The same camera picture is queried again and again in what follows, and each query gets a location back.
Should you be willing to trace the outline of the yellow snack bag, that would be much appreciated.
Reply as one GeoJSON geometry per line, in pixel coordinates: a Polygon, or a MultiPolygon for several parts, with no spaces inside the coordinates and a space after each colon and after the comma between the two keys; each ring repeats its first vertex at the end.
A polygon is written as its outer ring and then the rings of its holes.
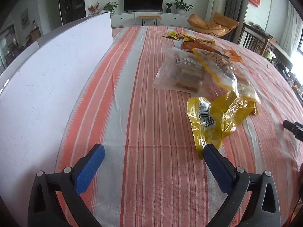
{"type": "Polygon", "coordinates": [[[213,101],[192,97],[187,100],[186,108],[199,159],[203,159],[207,144],[219,149],[222,140],[231,135],[250,114],[258,114],[256,102],[244,100],[233,91],[213,101]]]}

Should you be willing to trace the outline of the yellow-trimmed clear snack bag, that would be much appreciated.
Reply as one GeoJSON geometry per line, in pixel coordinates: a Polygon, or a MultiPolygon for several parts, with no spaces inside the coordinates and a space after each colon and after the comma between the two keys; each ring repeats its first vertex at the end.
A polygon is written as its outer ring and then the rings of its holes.
{"type": "Polygon", "coordinates": [[[216,52],[198,48],[192,51],[218,86],[233,91],[243,100],[261,103],[253,85],[237,64],[216,52]]]}

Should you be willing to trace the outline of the dark wooden dining chair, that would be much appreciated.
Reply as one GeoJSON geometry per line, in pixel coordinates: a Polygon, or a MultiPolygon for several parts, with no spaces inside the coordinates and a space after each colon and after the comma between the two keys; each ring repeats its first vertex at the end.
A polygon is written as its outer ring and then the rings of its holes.
{"type": "Polygon", "coordinates": [[[251,50],[261,56],[265,54],[267,46],[269,45],[270,38],[263,32],[255,29],[251,25],[244,23],[238,45],[251,50]]]}

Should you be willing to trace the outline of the striped orange tablecloth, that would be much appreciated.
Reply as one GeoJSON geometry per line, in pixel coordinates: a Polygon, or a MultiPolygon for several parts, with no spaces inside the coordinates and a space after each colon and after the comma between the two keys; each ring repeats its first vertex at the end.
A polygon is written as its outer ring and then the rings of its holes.
{"type": "MultiPolygon", "coordinates": [[[[56,170],[74,165],[94,144],[105,159],[84,202],[103,226],[205,226],[225,199],[197,156],[186,113],[189,95],[152,83],[165,59],[170,27],[113,30],[113,45],[97,65],[70,117],[56,170]]],[[[298,199],[302,143],[283,121],[302,122],[302,105],[264,58],[228,41],[244,60],[243,71],[261,103],[226,137],[220,152],[251,173],[269,170],[282,224],[298,199]]]]}

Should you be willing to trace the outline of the orange snack bag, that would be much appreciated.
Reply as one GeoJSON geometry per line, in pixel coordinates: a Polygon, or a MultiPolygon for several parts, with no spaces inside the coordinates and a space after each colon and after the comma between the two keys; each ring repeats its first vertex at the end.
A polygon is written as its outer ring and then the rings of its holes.
{"type": "Polygon", "coordinates": [[[224,49],[216,44],[210,42],[194,42],[194,41],[186,41],[181,44],[182,50],[192,51],[192,49],[201,49],[206,50],[208,52],[213,52],[220,54],[221,56],[234,61],[244,64],[244,61],[241,56],[239,56],[236,51],[224,49]]]}

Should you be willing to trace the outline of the orange lounge chair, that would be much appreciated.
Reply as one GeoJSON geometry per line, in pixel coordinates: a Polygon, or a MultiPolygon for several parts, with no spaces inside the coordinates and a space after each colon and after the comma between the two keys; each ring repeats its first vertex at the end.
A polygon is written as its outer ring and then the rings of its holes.
{"type": "Polygon", "coordinates": [[[223,37],[236,29],[239,25],[238,21],[235,21],[218,12],[214,13],[213,20],[210,22],[204,21],[196,14],[191,14],[187,19],[190,27],[197,32],[210,34],[215,37],[223,37]]]}

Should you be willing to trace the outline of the clear bag of brown biscuits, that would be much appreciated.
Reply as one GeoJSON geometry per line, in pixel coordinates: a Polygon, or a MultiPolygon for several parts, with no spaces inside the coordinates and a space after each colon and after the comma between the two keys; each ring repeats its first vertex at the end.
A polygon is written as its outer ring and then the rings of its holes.
{"type": "Polygon", "coordinates": [[[194,97],[207,97],[206,82],[209,79],[197,57],[188,51],[164,45],[165,60],[153,87],[159,90],[181,91],[194,97]]]}

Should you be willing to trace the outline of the small yellow snack packet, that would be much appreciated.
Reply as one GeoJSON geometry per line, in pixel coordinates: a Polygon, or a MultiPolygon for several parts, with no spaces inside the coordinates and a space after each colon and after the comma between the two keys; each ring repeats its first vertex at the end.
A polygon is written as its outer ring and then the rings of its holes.
{"type": "Polygon", "coordinates": [[[176,31],[170,31],[164,37],[171,38],[173,40],[178,40],[180,42],[194,42],[194,43],[204,42],[204,43],[209,43],[209,44],[215,45],[215,41],[213,41],[213,40],[203,40],[203,39],[200,39],[200,38],[189,36],[189,35],[187,35],[185,33],[182,33],[182,32],[178,33],[176,31]]]}

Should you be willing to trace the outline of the white TV cabinet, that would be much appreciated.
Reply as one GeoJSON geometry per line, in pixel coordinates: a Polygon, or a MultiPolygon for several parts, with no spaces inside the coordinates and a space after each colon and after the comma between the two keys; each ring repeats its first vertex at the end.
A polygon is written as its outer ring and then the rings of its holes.
{"type": "Polygon", "coordinates": [[[127,12],[111,15],[111,26],[170,26],[188,28],[188,16],[163,12],[127,12]]]}

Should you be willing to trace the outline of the potted plant right of TV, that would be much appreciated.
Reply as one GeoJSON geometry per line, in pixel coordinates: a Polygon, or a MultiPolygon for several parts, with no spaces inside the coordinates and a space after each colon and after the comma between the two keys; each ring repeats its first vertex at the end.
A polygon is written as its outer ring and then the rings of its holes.
{"type": "Polygon", "coordinates": [[[193,8],[193,5],[186,3],[183,0],[174,0],[173,5],[175,6],[177,13],[181,15],[184,15],[193,8]]]}

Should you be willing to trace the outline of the potted plant of tv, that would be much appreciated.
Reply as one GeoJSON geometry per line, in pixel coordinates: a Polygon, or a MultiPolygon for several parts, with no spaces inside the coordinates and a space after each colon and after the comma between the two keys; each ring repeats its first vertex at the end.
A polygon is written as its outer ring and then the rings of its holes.
{"type": "Polygon", "coordinates": [[[115,12],[115,9],[118,7],[117,2],[108,2],[104,5],[103,10],[110,12],[113,14],[115,12]]]}
{"type": "Polygon", "coordinates": [[[193,8],[193,5],[186,3],[183,0],[174,0],[173,5],[175,6],[177,13],[181,15],[184,15],[193,8]]]}

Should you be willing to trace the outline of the small wooden bench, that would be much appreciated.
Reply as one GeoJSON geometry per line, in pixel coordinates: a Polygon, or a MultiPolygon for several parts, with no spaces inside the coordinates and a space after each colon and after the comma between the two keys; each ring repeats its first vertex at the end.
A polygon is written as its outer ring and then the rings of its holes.
{"type": "Polygon", "coordinates": [[[138,19],[141,20],[142,26],[145,26],[146,21],[152,21],[154,26],[157,26],[158,21],[161,21],[162,17],[160,15],[141,15],[138,19]]]}

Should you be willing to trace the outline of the black television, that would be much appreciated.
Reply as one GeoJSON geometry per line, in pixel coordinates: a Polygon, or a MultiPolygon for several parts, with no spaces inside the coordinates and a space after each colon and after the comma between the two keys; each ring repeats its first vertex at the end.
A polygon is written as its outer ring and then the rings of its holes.
{"type": "Polygon", "coordinates": [[[163,0],[123,0],[124,11],[162,10],[163,0]]]}

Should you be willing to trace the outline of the red flower vase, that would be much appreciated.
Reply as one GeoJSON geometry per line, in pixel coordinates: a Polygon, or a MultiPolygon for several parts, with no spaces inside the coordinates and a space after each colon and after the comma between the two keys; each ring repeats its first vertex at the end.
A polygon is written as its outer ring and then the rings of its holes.
{"type": "Polygon", "coordinates": [[[90,5],[89,7],[88,7],[88,11],[89,11],[89,13],[90,14],[98,14],[99,12],[99,5],[100,5],[100,3],[99,2],[97,2],[95,5],[90,5]]]}

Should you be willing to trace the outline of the potted plant left of TV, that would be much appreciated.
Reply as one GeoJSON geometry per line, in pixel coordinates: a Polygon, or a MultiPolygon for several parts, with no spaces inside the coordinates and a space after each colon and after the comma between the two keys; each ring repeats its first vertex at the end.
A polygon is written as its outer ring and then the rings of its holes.
{"type": "Polygon", "coordinates": [[[104,5],[103,10],[110,12],[113,14],[115,12],[115,9],[118,7],[117,2],[108,2],[104,5]]]}

